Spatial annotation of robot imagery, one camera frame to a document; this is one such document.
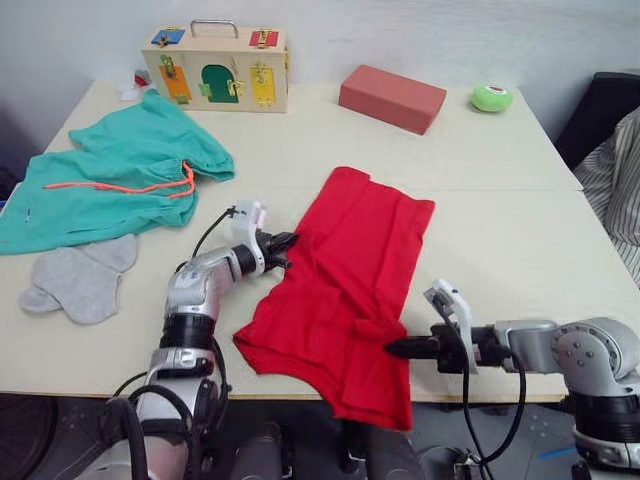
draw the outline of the yellow panel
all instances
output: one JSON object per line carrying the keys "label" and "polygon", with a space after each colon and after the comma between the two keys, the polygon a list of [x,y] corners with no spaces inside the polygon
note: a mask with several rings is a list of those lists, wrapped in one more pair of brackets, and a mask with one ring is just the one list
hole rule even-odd
{"label": "yellow panel", "polygon": [[273,81],[273,68],[266,68],[258,62],[249,69],[251,71],[251,87],[253,99],[261,107],[270,107],[276,103],[276,90]]}
{"label": "yellow panel", "polygon": [[169,90],[171,98],[177,100],[178,97],[186,97],[191,100],[191,92],[189,91],[187,79],[184,76],[182,67],[173,67],[173,76],[171,77],[167,74],[167,67],[163,65],[160,65],[160,72],[162,73],[162,78],[164,78],[164,83]]}

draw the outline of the orange drawstring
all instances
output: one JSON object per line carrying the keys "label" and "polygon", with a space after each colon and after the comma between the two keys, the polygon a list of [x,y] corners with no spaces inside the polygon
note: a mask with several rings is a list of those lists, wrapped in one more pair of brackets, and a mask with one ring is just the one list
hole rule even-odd
{"label": "orange drawstring", "polygon": [[178,198],[178,197],[186,197],[187,195],[191,195],[193,191],[196,189],[196,182],[194,180],[193,170],[189,166],[187,162],[182,162],[183,168],[187,172],[187,178],[184,180],[179,180],[177,182],[169,182],[169,183],[157,183],[155,185],[151,185],[149,187],[144,188],[128,188],[122,187],[120,185],[112,185],[110,183],[99,183],[99,182],[66,182],[66,183],[50,183],[49,185],[45,185],[42,188],[47,190],[54,188],[67,188],[67,187],[93,187],[97,190],[117,190],[118,192],[123,193],[147,193],[153,190],[158,190],[159,188],[171,188],[171,187],[179,187],[181,185],[189,185],[189,189],[184,192],[174,193],[169,195],[169,198]]}

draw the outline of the striped fabric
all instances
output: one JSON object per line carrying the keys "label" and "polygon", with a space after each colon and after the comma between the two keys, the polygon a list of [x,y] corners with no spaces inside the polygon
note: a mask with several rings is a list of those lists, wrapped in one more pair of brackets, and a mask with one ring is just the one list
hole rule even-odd
{"label": "striped fabric", "polygon": [[640,108],[620,120],[574,174],[640,286]]}

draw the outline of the gray sock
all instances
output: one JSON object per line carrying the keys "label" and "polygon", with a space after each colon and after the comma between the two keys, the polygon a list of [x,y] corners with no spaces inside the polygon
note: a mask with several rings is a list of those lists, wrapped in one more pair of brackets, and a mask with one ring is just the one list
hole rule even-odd
{"label": "gray sock", "polygon": [[120,272],[135,263],[136,255],[132,234],[46,253],[33,266],[34,286],[20,296],[20,306],[37,313],[57,306],[76,323],[102,322],[116,313]]}

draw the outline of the metal handle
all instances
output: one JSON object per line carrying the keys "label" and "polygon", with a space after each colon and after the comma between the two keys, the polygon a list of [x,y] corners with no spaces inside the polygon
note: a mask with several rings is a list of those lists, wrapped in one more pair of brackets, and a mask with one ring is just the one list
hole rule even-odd
{"label": "metal handle", "polygon": [[196,31],[195,31],[195,26],[197,24],[209,24],[209,25],[231,25],[231,27],[233,27],[233,33],[235,34],[236,38],[240,38],[240,34],[238,33],[238,27],[236,27],[236,24],[233,23],[231,20],[192,20],[191,21],[191,36],[195,37],[196,36]]}

